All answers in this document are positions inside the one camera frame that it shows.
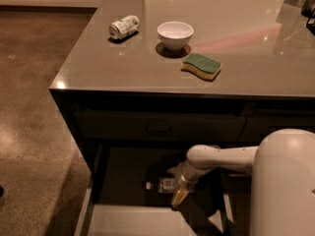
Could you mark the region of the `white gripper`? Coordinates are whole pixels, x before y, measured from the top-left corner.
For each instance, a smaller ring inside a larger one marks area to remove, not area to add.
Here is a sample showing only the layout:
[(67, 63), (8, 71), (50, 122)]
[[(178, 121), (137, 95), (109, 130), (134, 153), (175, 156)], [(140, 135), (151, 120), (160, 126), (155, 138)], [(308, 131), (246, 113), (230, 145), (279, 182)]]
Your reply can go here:
[(178, 207), (182, 204), (189, 194), (189, 189), (192, 189), (199, 179), (205, 176), (208, 171), (198, 169), (191, 165), (188, 160), (180, 162), (176, 167), (171, 167), (166, 170), (167, 174), (174, 175), (174, 181), (178, 188), (173, 192), (171, 205)]

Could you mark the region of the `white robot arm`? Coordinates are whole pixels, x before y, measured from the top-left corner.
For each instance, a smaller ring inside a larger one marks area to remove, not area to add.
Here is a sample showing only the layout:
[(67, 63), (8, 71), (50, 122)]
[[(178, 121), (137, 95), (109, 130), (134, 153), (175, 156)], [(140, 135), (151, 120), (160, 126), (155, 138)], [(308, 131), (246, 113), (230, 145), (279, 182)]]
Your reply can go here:
[(256, 147), (196, 145), (170, 169), (171, 205), (179, 206), (199, 178), (216, 168), (252, 176), (250, 236), (315, 236), (315, 134), (282, 129)]

